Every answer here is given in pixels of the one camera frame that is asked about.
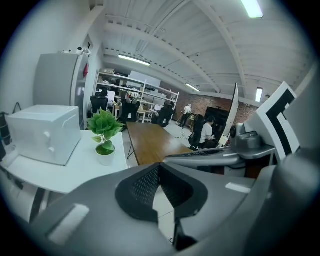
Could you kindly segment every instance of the gray refrigerator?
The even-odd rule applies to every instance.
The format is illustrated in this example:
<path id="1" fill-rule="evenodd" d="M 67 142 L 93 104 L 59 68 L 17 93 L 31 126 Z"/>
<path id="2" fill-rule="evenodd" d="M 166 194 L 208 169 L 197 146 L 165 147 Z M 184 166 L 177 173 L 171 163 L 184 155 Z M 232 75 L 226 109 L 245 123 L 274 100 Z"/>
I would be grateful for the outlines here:
<path id="1" fill-rule="evenodd" d="M 36 68 L 33 87 L 34 105 L 79 107 L 79 125 L 84 129 L 84 70 L 86 53 L 42 54 Z"/>

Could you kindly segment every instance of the wooden table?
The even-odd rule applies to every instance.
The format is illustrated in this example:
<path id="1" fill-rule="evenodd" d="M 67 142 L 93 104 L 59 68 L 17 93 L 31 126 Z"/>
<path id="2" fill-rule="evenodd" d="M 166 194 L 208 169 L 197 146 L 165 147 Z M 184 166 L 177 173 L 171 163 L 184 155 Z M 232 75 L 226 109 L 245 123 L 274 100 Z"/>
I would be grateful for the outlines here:
<path id="1" fill-rule="evenodd" d="M 158 124 L 127 122 L 138 165 L 161 163 L 169 155 L 192 152 Z"/>

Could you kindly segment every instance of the red brick wall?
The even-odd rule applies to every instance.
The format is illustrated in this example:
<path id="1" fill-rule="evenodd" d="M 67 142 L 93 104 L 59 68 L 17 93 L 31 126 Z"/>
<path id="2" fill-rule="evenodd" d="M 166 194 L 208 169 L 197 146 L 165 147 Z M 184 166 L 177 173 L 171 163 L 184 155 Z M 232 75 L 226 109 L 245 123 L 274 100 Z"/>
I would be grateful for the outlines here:
<path id="1" fill-rule="evenodd" d="M 161 82 L 160 87 L 171 90 L 174 93 L 180 93 L 176 105 L 176 114 L 173 117 L 174 120 L 177 120 L 181 116 L 181 111 L 183 111 L 187 104 L 191 104 L 193 113 L 203 116 L 206 114 L 207 107 L 221 107 L 222 110 L 226 111 L 229 111 L 231 107 L 232 101 L 230 99 L 188 94 L 164 82 Z M 234 123 L 245 122 L 257 109 L 256 106 L 246 106 L 244 103 L 239 102 L 239 108 Z"/>

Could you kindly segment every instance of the office chair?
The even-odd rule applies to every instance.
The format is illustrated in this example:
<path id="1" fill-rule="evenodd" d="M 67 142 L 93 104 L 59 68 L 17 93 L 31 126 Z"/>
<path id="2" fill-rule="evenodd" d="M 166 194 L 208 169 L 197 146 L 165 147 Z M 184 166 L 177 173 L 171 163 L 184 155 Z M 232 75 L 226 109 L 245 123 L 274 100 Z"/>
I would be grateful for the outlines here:
<path id="1" fill-rule="evenodd" d="M 90 101 L 92 104 L 93 114 L 96 114 L 100 108 L 102 108 L 104 111 L 107 111 L 108 98 L 101 96 L 99 92 L 97 92 L 95 96 L 91 96 Z"/>

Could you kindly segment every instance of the green potted plant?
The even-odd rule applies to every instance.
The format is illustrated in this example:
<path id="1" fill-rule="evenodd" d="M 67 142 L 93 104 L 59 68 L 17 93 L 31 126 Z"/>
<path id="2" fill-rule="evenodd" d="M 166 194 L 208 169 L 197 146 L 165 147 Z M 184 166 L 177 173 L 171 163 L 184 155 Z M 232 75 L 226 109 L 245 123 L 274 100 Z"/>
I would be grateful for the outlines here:
<path id="1" fill-rule="evenodd" d="M 88 129 L 98 135 L 92 137 L 95 142 L 100 143 L 95 148 L 98 161 L 104 166 L 111 165 L 116 149 L 110 139 L 120 132 L 124 125 L 117 122 L 109 110 L 104 111 L 101 108 L 100 114 L 93 114 L 93 117 L 89 118 L 87 123 Z"/>

